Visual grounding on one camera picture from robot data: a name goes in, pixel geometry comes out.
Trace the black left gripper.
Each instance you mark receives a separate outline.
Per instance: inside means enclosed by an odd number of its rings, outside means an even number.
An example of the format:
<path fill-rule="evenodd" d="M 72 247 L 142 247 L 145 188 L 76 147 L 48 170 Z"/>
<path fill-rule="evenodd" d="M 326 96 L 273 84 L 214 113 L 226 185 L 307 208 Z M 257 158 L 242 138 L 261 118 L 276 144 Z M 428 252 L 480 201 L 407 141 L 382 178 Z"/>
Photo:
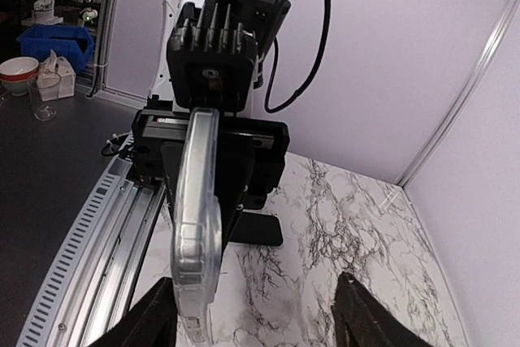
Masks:
<path fill-rule="evenodd" d="M 285 168 L 288 126 L 281 122 L 145 108 L 132 122 L 132 177 L 164 180 L 176 191 L 180 178 L 195 177 L 204 194 L 224 209 L 261 209 Z"/>

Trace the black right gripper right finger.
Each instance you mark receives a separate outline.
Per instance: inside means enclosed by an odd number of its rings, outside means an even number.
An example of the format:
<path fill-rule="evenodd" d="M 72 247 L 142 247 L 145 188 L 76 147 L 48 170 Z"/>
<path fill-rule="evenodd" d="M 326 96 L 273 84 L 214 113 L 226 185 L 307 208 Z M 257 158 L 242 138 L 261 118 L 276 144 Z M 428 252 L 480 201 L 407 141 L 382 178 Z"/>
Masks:
<path fill-rule="evenodd" d="M 431 346 L 397 321 L 351 273 L 339 275 L 331 312 L 337 346 Z"/>

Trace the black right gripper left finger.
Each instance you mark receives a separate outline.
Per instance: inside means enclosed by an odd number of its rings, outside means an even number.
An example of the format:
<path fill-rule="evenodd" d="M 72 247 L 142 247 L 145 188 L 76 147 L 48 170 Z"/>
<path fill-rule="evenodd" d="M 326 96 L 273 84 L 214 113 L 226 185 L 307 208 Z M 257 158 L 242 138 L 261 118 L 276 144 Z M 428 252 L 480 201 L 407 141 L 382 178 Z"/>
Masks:
<path fill-rule="evenodd" d="M 163 277 L 92 347 L 174 347 L 178 312 L 172 278 Z"/>

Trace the clear magsafe phone case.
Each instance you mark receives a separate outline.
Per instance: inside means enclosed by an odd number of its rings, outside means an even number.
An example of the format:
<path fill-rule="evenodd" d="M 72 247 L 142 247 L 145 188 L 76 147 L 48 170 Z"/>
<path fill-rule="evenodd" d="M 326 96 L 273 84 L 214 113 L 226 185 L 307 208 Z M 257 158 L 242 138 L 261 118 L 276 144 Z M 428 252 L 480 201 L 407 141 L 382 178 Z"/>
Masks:
<path fill-rule="evenodd" d="M 219 112 L 196 108 L 190 115 L 173 208 L 171 275 L 186 336 L 195 346 L 213 345 L 209 305 L 222 262 L 223 225 L 215 196 Z"/>

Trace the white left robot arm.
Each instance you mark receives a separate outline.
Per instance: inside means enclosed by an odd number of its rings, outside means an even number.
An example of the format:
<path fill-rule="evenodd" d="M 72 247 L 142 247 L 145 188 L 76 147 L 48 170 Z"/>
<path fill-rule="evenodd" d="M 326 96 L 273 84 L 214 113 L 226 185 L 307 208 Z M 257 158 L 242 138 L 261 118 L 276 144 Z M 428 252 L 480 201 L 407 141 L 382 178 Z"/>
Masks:
<path fill-rule="evenodd" d="M 259 210 L 280 182 L 289 143 L 285 124 L 244 115 L 263 82 L 277 0 L 174 1 L 158 82 L 132 123 L 134 176 L 163 181 L 173 206 Z"/>

